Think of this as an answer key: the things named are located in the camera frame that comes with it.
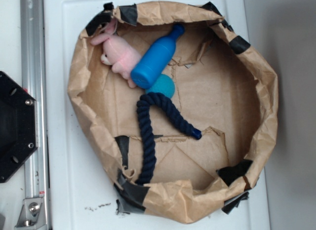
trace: pink stuffed animal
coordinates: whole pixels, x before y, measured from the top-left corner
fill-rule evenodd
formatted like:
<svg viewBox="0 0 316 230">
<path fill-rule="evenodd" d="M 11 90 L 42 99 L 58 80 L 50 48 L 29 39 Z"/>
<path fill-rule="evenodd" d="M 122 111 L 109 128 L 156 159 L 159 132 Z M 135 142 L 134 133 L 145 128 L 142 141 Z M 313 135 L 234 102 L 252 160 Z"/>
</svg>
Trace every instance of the pink stuffed animal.
<svg viewBox="0 0 316 230">
<path fill-rule="evenodd" d="M 90 43 L 92 45 L 103 43 L 101 62 L 112 65 L 112 71 L 120 73 L 127 80 L 129 87 L 135 88 L 136 84 L 131 79 L 130 73 L 140 61 L 141 55 L 125 39 L 113 35 L 116 27 L 117 19 L 112 19 L 105 27 L 104 32 L 92 38 Z"/>
</svg>

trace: navy rope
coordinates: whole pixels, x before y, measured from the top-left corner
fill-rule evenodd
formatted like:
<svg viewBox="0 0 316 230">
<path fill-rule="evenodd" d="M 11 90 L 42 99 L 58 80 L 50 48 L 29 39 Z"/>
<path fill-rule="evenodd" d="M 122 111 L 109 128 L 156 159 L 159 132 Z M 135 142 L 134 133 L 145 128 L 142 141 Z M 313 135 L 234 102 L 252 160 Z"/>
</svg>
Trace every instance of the navy rope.
<svg viewBox="0 0 316 230">
<path fill-rule="evenodd" d="M 195 129 L 191 124 L 183 119 L 180 112 L 174 106 L 172 101 L 164 96 L 162 93 L 153 93 L 144 94 L 140 97 L 140 100 L 137 102 L 137 114 L 138 122 L 140 128 L 140 134 L 143 140 L 143 168 L 142 172 L 136 181 L 136 184 L 143 185 L 149 183 L 154 175 L 154 169 L 156 164 L 155 157 L 155 141 L 153 128 L 151 126 L 149 109 L 151 105 L 157 105 L 161 108 L 166 115 L 169 117 L 169 120 L 182 133 L 193 136 L 197 140 L 202 137 L 201 131 Z"/>
</svg>

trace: teal ball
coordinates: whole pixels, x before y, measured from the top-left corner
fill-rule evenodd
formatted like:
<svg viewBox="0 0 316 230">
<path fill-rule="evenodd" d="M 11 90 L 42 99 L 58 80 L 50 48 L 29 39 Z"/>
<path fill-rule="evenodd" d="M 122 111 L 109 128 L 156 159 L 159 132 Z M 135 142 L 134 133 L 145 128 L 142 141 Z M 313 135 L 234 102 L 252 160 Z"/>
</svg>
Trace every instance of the teal ball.
<svg viewBox="0 0 316 230">
<path fill-rule="evenodd" d="M 146 89 L 146 94 L 153 93 L 162 93 L 164 96 L 168 98 L 172 98 L 175 91 L 175 86 L 172 78 L 167 75 L 161 74 L 158 79 L 155 81 L 153 86 Z"/>
</svg>

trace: blue rope end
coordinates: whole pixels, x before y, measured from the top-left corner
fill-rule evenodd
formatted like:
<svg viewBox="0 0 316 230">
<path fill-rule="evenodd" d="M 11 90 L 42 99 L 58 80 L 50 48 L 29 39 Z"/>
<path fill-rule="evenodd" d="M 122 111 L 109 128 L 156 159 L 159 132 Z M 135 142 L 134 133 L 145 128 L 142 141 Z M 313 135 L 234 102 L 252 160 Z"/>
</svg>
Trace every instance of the blue rope end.
<svg viewBox="0 0 316 230">
<path fill-rule="evenodd" d="M 202 132 L 200 130 L 194 128 L 191 136 L 196 138 L 197 140 L 199 140 L 200 138 L 202 138 Z"/>
</svg>

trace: black tape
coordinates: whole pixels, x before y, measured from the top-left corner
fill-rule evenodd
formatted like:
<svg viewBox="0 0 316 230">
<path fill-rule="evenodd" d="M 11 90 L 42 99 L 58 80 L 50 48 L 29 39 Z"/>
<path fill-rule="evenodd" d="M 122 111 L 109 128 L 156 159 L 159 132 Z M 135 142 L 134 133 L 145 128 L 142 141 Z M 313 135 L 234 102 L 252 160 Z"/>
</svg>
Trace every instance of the black tape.
<svg viewBox="0 0 316 230">
<path fill-rule="evenodd" d="M 105 25 L 111 21 L 114 8 L 112 2 L 104 4 L 103 7 L 104 10 L 98 13 L 85 27 L 88 36 L 92 36 L 100 25 Z"/>
<path fill-rule="evenodd" d="M 215 12 L 216 14 L 222 16 L 222 14 L 219 12 L 219 10 L 216 8 L 216 6 L 215 6 L 213 3 L 211 3 L 211 2 L 206 3 L 205 5 L 201 6 L 201 8 L 207 9 L 207 10 L 210 10 L 210 11 L 213 11 L 213 12 Z M 223 25 L 225 28 L 227 28 L 229 31 L 231 31 L 231 32 L 234 31 L 233 28 L 232 28 L 232 26 L 229 25 L 229 23 L 226 21 L 226 19 L 224 19 L 221 23 L 222 23 L 222 25 Z"/>
<path fill-rule="evenodd" d="M 249 199 L 249 192 L 242 193 L 232 199 L 225 201 L 225 206 L 222 208 L 222 211 L 226 214 L 229 214 L 235 207 L 238 208 L 239 203 L 242 200 Z"/>
<path fill-rule="evenodd" d="M 137 25 L 138 14 L 137 14 L 136 4 L 120 6 L 119 10 L 120 10 L 120 17 L 124 22 L 131 24 L 133 26 Z"/>
<path fill-rule="evenodd" d="M 125 179 L 122 172 L 119 172 L 118 183 L 122 186 L 123 190 L 118 188 L 116 184 L 114 184 L 114 187 L 119 194 L 118 200 L 122 205 L 120 207 L 123 209 L 122 212 L 143 213 L 146 210 L 146 208 L 143 206 L 143 202 L 149 187 L 131 184 Z"/>
<path fill-rule="evenodd" d="M 222 25 L 224 26 L 224 28 L 227 28 L 229 31 L 233 32 L 233 28 L 231 25 L 229 25 L 229 23 L 226 21 L 226 19 L 224 19 L 222 22 Z"/>
<path fill-rule="evenodd" d="M 222 16 L 222 14 L 218 11 L 216 6 L 212 2 L 206 3 L 205 5 L 201 6 L 201 8 L 207 9 L 209 11 L 213 11 L 213 12 L 217 13 L 218 15 Z"/>
<path fill-rule="evenodd" d="M 251 45 L 241 36 L 237 36 L 230 41 L 229 46 L 236 55 L 239 55 L 245 52 Z"/>
<path fill-rule="evenodd" d="M 129 149 L 129 137 L 125 135 L 115 137 L 115 141 L 118 144 L 120 153 L 122 154 L 122 165 L 128 168 L 128 149 Z"/>
<path fill-rule="evenodd" d="M 114 9 L 113 2 L 105 3 L 105 4 L 103 5 L 103 8 L 104 8 L 104 11 L 113 10 L 113 9 Z"/>
<path fill-rule="evenodd" d="M 227 186 L 230 186 L 237 178 L 243 177 L 250 168 L 253 161 L 244 159 L 234 167 L 224 167 L 217 170 L 217 174 L 222 178 Z"/>
</svg>

